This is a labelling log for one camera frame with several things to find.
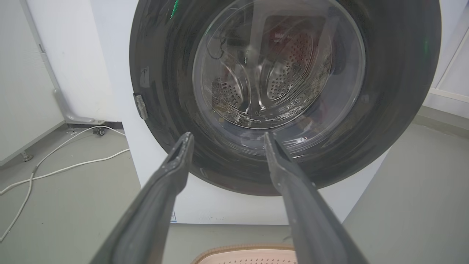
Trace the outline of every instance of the black baseboard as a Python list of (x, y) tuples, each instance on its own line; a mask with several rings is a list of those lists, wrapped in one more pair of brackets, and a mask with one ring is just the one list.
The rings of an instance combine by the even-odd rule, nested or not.
[[(98, 124), (67, 124), (69, 128), (90, 128), (97, 125)], [(99, 125), (109, 126), (113, 129), (124, 129), (124, 127), (122, 126), (122, 122), (104, 122), (103, 124)]]

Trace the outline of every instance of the front-loading washing machine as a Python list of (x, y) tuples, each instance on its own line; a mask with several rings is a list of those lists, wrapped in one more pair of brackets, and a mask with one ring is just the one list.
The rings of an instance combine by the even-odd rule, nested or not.
[(265, 131), (343, 221), (425, 99), (441, 41), (437, 0), (92, 7), (141, 185), (195, 136), (177, 223), (287, 224)]

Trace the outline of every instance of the door glass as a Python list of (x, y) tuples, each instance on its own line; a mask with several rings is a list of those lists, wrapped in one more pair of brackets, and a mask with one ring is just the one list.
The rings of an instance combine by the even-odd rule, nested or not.
[(194, 94), (220, 145), (263, 155), (269, 129), (296, 153), (350, 111), (364, 56), (356, 24), (335, 1), (237, 0), (202, 37)]

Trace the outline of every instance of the power cord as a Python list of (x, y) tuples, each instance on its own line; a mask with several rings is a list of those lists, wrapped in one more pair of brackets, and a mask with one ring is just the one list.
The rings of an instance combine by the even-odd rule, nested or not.
[(21, 212), (23, 211), (23, 208), (24, 208), (24, 206), (25, 206), (26, 202), (28, 201), (29, 196), (30, 196), (30, 194), (31, 194), (32, 181), (33, 181), (33, 180), (45, 178), (45, 177), (48, 177), (48, 176), (57, 174), (57, 173), (62, 172), (62, 171), (66, 171), (66, 170), (72, 169), (72, 168), (74, 168), (74, 167), (78, 167), (78, 166), (80, 166), (80, 165), (85, 165), (85, 164), (89, 164), (89, 163), (94, 163), (94, 162), (99, 162), (99, 161), (105, 161), (105, 160), (108, 160), (108, 159), (112, 159), (112, 158), (114, 158), (115, 156), (117, 156), (117, 155), (119, 155), (119, 154), (122, 154), (122, 153), (124, 153), (124, 152), (130, 150), (129, 148), (127, 148), (127, 149), (122, 150), (122, 151), (120, 151), (120, 152), (118, 152), (118, 153), (116, 153), (116, 154), (114, 154), (114, 155), (112, 155), (112, 156), (110, 156), (110, 157), (107, 157), (107, 158), (102, 158), (102, 159), (97, 159), (97, 160), (92, 160), (92, 161), (87, 161), (87, 162), (78, 163), (78, 164), (69, 166), (69, 167), (67, 167), (67, 168), (63, 168), (63, 169), (60, 169), (60, 170), (57, 170), (57, 171), (48, 173), (48, 174), (46, 174), (46, 175), (34, 177), (34, 175), (36, 174), (36, 171), (38, 170), (39, 165), (41, 165), (41, 163), (42, 163), (45, 159), (47, 159), (48, 156), (52, 155), (52, 153), (54, 153), (55, 151), (57, 151), (59, 148), (61, 148), (63, 145), (65, 145), (65, 144), (66, 144), (67, 142), (69, 142), (70, 140), (76, 138), (76, 137), (79, 136), (80, 134), (82, 134), (82, 133), (84, 133), (84, 132), (86, 132), (86, 131), (88, 131), (88, 130), (90, 130), (90, 129), (93, 129), (93, 128), (95, 128), (95, 127), (105, 127), (105, 128), (107, 128), (107, 129), (110, 129), (110, 130), (112, 130), (112, 131), (115, 131), (115, 132), (117, 132), (117, 133), (119, 133), (119, 134), (125, 136), (124, 133), (121, 133), (121, 132), (119, 132), (119, 131), (117, 131), (117, 130), (115, 130), (115, 129), (112, 129), (112, 128), (108, 127), (108, 126), (105, 126), (105, 125), (97, 125), (97, 126), (94, 126), (94, 127), (87, 128), (87, 129), (81, 131), (80, 133), (76, 134), (76, 135), (73, 136), (72, 138), (68, 139), (67, 141), (63, 142), (60, 146), (58, 146), (56, 149), (54, 149), (51, 153), (47, 154), (47, 155), (34, 167), (34, 169), (33, 169), (32, 173), (31, 173), (31, 176), (30, 176), (29, 179), (23, 180), (23, 181), (19, 181), (19, 182), (17, 182), (17, 183), (14, 183), (14, 184), (12, 184), (12, 185), (6, 187), (3, 191), (0, 191), (0, 196), (1, 196), (1, 195), (5, 194), (6, 192), (8, 192), (9, 190), (13, 189), (14, 187), (18, 186), (18, 185), (21, 185), (21, 184), (26, 183), (26, 182), (29, 182), (29, 183), (30, 183), (29, 189), (28, 189), (28, 193), (26, 194), (26, 198), (24, 199), (23, 204), (21, 205), (20, 209), (18, 210), (18, 213), (16, 214), (15, 218), (14, 218), (13, 221), (11, 222), (10, 226), (7, 228), (7, 230), (4, 232), (4, 234), (0, 237), (0, 242), (2, 242), (2, 241), (5, 239), (5, 237), (6, 237), (7, 234), (10, 232), (11, 228), (13, 227), (13, 225), (15, 224), (15, 222), (17, 221), (18, 217), (20, 216)]

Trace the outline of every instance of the washing machine door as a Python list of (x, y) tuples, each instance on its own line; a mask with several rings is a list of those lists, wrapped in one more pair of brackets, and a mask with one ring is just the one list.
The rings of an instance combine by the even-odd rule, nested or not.
[(272, 130), (321, 188), (403, 133), (440, 35), (437, 0), (140, 0), (134, 97), (166, 151), (194, 134), (191, 172), (209, 183), (278, 195), (264, 151)]

